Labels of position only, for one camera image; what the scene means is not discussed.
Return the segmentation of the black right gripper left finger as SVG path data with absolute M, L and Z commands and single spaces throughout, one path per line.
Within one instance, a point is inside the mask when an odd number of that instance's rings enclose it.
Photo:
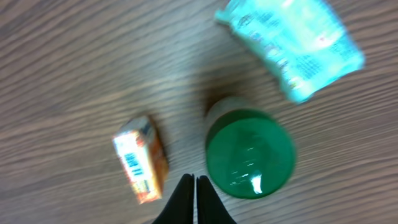
M 153 224 L 193 224 L 194 175 L 184 174 Z

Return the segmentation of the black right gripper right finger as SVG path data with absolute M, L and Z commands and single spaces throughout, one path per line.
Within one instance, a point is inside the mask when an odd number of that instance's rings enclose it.
M 236 224 L 207 176 L 197 178 L 196 188 L 198 224 Z

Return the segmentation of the orange snack box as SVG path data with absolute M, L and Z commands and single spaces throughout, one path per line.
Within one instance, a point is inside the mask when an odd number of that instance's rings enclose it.
M 169 165 L 153 121 L 131 119 L 113 136 L 113 145 L 138 203 L 161 199 Z

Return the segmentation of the green lid jar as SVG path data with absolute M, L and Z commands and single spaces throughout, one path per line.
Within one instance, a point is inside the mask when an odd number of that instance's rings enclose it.
M 208 173 L 226 194 L 266 197 L 292 176 L 296 150 L 288 132 L 270 115 L 239 97 L 217 101 L 205 117 Z

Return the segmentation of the teal wet wipes pack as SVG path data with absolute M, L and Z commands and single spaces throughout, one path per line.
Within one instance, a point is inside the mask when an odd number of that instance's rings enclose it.
M 263 61 L 295 103 L 362 69 L 366 61 L 322 0 L 230 0 L 215 19 Z

